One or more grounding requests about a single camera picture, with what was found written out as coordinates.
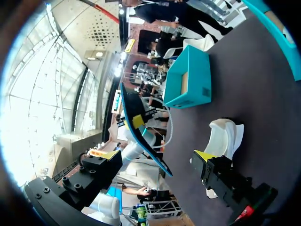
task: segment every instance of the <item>glass facade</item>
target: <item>glass facade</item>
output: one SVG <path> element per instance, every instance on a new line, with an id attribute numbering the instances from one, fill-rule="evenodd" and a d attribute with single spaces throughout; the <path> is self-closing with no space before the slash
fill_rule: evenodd
<path id="1" fill-rule="evenodd" d="M 99 81 L 60 35 L 50 5 L 21 30 L 4 79 L 2 154 L 12 179 L 23 186 L 52 176 L 63 150 L 59 136 L 95 129 Z"/>

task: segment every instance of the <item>yellow label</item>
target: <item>yellow label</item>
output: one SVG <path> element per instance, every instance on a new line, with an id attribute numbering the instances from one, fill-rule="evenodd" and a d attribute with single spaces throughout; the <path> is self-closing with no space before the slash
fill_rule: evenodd
<path id="1" fill-rule="evenodd" d="M 215 155 L 204 153 L 204 152 L 201 152 L 201 151 L 198 151 L 198 150 L 194 150 L 194 152 L 197 153 L 199 156 L 201 156 L 201 158 L 204 159 L 206 162 L 207 162 L 208 159 L 212 159 L 214 157 L 217 157 Z"/>
<path id="2" fill-rule="evenodd" d="M 125 51 L 126 53 L 129 53 L 129 52 L 131 51 L 131 49 L 132 49 L 134 43 L 135 43 L 135 39 L 130 39 L 130 40 L 128 41 L 127 47 L 126 47 L 126 49 L 125 49 L 124 51 Z"/>

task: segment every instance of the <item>ceiling light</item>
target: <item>ceiling light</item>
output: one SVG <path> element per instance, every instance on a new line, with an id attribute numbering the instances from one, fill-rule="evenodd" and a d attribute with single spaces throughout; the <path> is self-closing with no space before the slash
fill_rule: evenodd
<path id="1" fill-rule="evenodd" d="M 116 77 L 119 77 L 120 74 L 121 74 L 121 69 L 120 69 L 120 68 L 116 68 L 116 69 L 115 69 L 115 72 L 114 72 L 114 75 L 115 75 Z"/>
<path id="2" fill-rule="evenodd" d="M 127 58 L 127 53 L 126 52 L 122 52 L 121 54 L 120 54 L 120 59 L 121 60 L 125 60 Z"/>
<path id="3" fill-rule="evenodd" d="M 102 52 L 97 52 L 97 53 L 96 53 L 96 56 L 97 56 L 97 57 L 102 57 L 102 56 L 103 56 L 103 53 L 102 53 Z"/>

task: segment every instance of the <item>white cable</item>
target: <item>white cable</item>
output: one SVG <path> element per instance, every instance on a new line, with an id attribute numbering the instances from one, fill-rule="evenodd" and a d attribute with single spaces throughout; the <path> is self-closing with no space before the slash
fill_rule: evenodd
<path id="1" fill-rule="evenodd" d="M 142 99 L 144 99 L 144 100 L 149 100 L 150 97 L 142 97 Z M 169 140 L 168 140 L 165 144 L 163 144 L 163 145 L 153 146 L 152 148 L 165 147 L 167 144 L 169 144 L 169 142 L 170 142 L 171 139 L 173 138 L 173 128 L 174 128 L 174 126 L 173 126 L 173 119 L 172 119 L 172 117 L 171 117 L 171 113 L 170 113 L 169 108 L 166 106 L 166 104 L 163 103 L 162 100 L 160 100 L 160 99 L 158 99 L 158 98 L 155 98 L 155 97 L 153 97 L 152 99 L 155 100 L 155 101 L 160 102 L 160 103 L 166 108 L 166 110 L 167 110 L 167 112 L 168 112 L 168 115 L 169 115 L 170 124 L 171 124 L 171 131 L 170 131 L 170 137 L 169 137 Z"/>
<path id="2" fill-rule="evenodd" d="M 154 131 L 156 131 L 157 133 L 159 133 L 160 134 L 160 132 L 159 131 L 157 131 L 155 128 L 153 128 L 153 127 L 151 127 Z"/>

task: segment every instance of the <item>black shirt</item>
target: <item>black shirt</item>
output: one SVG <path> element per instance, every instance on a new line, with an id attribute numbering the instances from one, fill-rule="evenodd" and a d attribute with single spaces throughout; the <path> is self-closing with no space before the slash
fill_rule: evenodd
<path id="1" fill-rule="evenodd" d="M 171 40 L 170 38 L 160 38 L 157 46 L 156 46 L 156 52 L 161 56 L 164 57 L 165 53 L 170 48 L 183 48 L 183 41 L 185 38 L 179 37 L 176 40 Z M 182 53 L 183 49 L 177 49 L 174 52 L 174 56 L 180 55 Z"/>
<path id="2" fill-rule="evenodd" d="M 175 17 L 183 17 L 186 12 L 186 2 L 172 2 L 167 0 L 151 0 L 155 3 L 144 2 L 135 7 L 136 15 L 148 23 L 155 20 L 175 21 Z"/>

